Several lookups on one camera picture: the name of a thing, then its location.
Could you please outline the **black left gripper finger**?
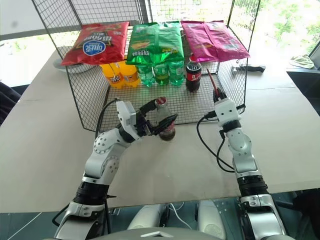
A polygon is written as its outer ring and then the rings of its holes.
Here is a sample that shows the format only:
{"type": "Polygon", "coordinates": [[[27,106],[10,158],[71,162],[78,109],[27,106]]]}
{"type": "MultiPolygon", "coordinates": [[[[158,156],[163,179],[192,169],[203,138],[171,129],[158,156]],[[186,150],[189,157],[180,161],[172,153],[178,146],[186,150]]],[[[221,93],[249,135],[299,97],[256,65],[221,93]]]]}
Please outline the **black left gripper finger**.
{"type": "Polygon", "coordinates": [[[140,113],[143,116],[146,116],[148,112],[154,111],[157,109],[157,104],[156,104],[157,99],[152,99],[151,101],[147,102],[143,106],[139,108],[140,113]]]}
{"type": "Polygon", "coordinates": [[[151,134],[158,135],[162,132],[170,132],[175,128],[175,120],[178,114],[173,114],[162,119],[158,125],[152,126],[151,134]]]}

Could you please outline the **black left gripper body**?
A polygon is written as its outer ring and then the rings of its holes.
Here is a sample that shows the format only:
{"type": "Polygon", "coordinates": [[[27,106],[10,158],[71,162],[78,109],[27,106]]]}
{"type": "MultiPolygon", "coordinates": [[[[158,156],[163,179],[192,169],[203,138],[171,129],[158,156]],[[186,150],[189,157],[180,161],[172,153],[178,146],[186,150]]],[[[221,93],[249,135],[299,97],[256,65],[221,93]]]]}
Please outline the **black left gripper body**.
{"type": "Polygon", "coordinates": [[[139,137],[157,135],[157,133],[155,132],[155,127],[149,120],[146,119],[146,117],[140,111],[137,111],[135,113],[135,120],[136,123],[134,125],[134,128],[139,137]]]}

